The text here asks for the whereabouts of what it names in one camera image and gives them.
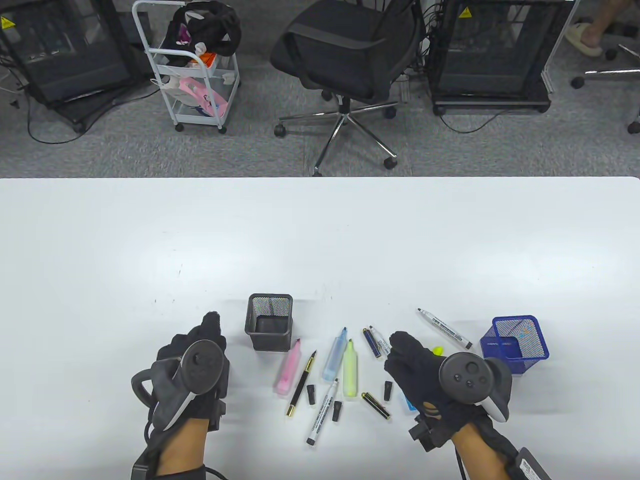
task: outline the black mesh computer case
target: black mesh computer case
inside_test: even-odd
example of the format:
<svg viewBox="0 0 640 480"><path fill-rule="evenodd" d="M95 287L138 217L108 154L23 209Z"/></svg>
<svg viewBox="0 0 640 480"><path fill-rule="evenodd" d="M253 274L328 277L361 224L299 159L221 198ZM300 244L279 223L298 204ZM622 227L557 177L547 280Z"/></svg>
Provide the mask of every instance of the black mesh computer case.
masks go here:
<svg viewBox="0 0 640 480"><path fill-rule="evenodd" d="M426 71L436 115L451 108L535 109L551 102L543 71L575 2L443 0Z"/></svg>
<svg viewBox="0 0 640 480"><path fill-rule="evenodd" d="M26 78L28 94L80 130L83 112L142 80L111 0L1 0L0 15L0 49Z"/></svg>

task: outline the black glove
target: black glove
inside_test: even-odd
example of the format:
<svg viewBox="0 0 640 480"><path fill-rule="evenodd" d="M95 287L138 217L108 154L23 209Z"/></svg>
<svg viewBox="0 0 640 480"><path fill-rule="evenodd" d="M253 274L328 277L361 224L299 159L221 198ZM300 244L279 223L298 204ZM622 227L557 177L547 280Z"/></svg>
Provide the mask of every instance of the black glove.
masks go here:
<svg viewBox="0 0 640 480"><path fill-rule="evenodd" d="M434 355L406 332L393 333L389 341L391 352L385 370L418 411L441 419L452 434L479 415L486 415L484 408L455 401L442 390L438 371L446 357Z"/></svg>
<svg viewBox="0 0 640 480"><path fill-rule="evenodd" d="M186 335L179 333L174 336L169 345L158 350L156 360L180 357L192 343L198 340L211 340L217 343L224 353L227 348L227 339L220 333L220 315L217 312L209 312L204 315L202 324L193 327ZM180 418L210 419L218 393L216 387L213 387L207 393L196 396L189 402Z"/></svg>

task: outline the person's leg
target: person's leg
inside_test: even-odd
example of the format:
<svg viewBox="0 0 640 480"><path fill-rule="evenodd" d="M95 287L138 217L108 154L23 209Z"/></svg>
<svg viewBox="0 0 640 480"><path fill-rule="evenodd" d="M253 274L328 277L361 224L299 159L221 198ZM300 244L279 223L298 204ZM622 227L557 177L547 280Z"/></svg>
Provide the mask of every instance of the person's leg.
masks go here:
<svg viewBox="0 0 640 480"><path fill-rule="evenodd" d="M631 6L633 0L602 0L593 23L584 29L580 40L588 47L598 47L604 31L616 17Z"/></svg>

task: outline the white marker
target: white marker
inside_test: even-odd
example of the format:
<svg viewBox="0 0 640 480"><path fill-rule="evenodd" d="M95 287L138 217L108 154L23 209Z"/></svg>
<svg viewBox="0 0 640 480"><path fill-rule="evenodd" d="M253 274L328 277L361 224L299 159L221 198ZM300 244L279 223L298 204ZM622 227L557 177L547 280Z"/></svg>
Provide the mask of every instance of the white marker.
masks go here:
<svg viewBox="0 0 640 480"><path fill-rule="evenodd" d="M307 437L307 443L311 446L316 444L316 439L318 435L320 435L320 429L324 423L324 418L326 414L329 413L329 409L331 408L331 403L333 402L333 398L335 398L335 393L338 391L338 379L336 378L326 395L324 396L324 400L322 400L322 405L320 406L320 411L318 412L318 416L316 417L316 421L314 425L311 427L311 433Z"/></svg>
<svg viewBox="0 0 640 480"><path fill-rule="evenodd" d="M471 350L473 343L471 343L469 340L464 338L458 332L453 330L453 328L451 328L449 325L447 325L442 320L437 318L437 316L430 314L429 312L427 312L426 310L422 310L421 308L418 308L418 313L422 314L422 316L426 318L429 321L429 323L431 323L435 328L440 330L449 340L457 343L465 350Z"/></svg>
<svg viewBox="0 0 640 480"><path fill-rule="evenodd" d="M373 328L373 326L369 325L369 329L371 331L371 334L373 335L374 340L378 345L378 349L382 353L384 353L385 356L389 356L389 353L391 353L391 345L389 345L386 338L384 338L384 336L382 336L382 334L378 330Z"/></svg>

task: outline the black office chair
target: black office chair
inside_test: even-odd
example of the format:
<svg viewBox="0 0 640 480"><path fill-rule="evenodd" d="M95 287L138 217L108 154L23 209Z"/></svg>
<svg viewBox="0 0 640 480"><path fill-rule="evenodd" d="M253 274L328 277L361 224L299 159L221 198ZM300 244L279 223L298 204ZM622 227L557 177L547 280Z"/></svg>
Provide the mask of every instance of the black office chair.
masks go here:
<svg viewBox="0 0 640 480"><path fill-rule="evenodd" d="M271 64L300 79L309 90L322 89L323 98L335 97L338 110L310 115L280 117L275 136L287 133L282 122L337 117L333 131L314 166L320 164L332 141L346 123L371 137L388 158L391 170L397 155L362 125L354 114L382 109L385 117L396 115L397 102L386 102L395 81L416 57L424 38L424 19L419 0L391 0L384 11L342 0L320 0L299 14L287 27L271 52ZM366 107L351 109L351 100Z"/></svg>

